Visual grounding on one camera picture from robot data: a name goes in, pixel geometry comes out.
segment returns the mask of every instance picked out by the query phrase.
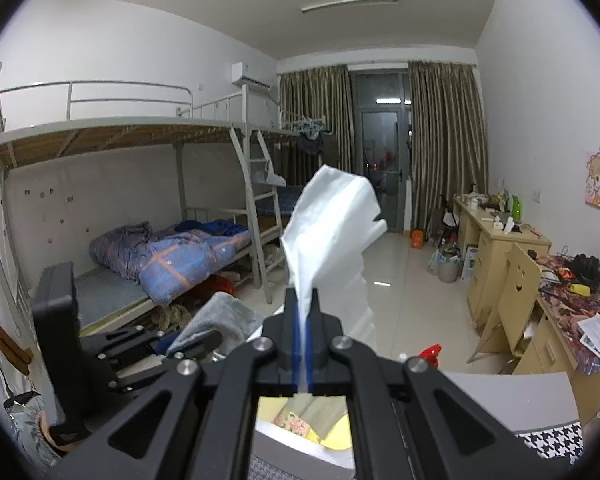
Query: gray mattress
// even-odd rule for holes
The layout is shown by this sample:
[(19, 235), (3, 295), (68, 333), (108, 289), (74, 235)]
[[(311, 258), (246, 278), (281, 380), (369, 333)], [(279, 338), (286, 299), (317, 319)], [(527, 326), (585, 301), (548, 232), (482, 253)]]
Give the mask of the gray mattress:
[(148, 298), (140, 285), (128, 282), (104, 267), (78, 276), (75, 291), (81, 329)]

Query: orange bucket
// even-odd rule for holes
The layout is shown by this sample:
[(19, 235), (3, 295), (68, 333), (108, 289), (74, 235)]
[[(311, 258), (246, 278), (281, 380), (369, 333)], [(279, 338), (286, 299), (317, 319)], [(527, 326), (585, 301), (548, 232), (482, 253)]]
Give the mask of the orange bucket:
[(411, 231), (411, 247), (414, 249), (421, 249), (424, 243), (424, 233), (416, 229)]

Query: screw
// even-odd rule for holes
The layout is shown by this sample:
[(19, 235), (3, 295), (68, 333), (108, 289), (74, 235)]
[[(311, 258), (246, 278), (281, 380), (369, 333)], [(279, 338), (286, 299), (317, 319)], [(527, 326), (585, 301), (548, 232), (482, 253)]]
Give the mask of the screw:
[(407, 368), (413, 373), (419, 374), (429, 368), (429, 363), (422, 357), (411, 357), (407, 360)]
[(273, 341), (268, 337), (259, 337), (253, 340), (253, 347), (258, 352), (266, 352), (273, 346)]
[(336, 350), (349, 350), (353, 346), (353, 339), (347, 335), (337, 335), (331, 340)]
[(178, 366), (176, 366), (176, 370), (180, 375), (191, 375), (195, 373), (198, 369), (198, 363), (195, 359), (184, 359), (184, 361), (180, 361)]

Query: houndstooth fabric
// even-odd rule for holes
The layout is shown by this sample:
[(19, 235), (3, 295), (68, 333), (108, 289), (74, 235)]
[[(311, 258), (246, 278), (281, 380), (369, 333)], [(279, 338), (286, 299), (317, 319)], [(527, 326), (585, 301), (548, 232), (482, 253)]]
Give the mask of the houndstooth fabric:
[(542, 458), (568, 457), (571, 463), (582, 454), (582, 427), (579, 422), (548, 430), (519, 433), (527, 447), (535, 449)]
[(297, 476), (285, 473), (282, 469), (273, 467), (257, 456), (251, 455), (249, 462), (249, 480), (300, 480)]

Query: ceiling light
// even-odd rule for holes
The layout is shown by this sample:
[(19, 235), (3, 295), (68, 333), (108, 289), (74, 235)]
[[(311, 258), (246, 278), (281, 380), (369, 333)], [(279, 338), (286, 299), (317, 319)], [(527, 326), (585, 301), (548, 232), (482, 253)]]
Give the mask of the ceiling light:
[(398, 0), (331, 0), (330, 2), (321, 2), (311, 4), (300, 9), (301, 12), (310, 12), (311, 10), (327, 9), (329, 7), (355, 6), (355, 5), (386, 5), (396, 4)]

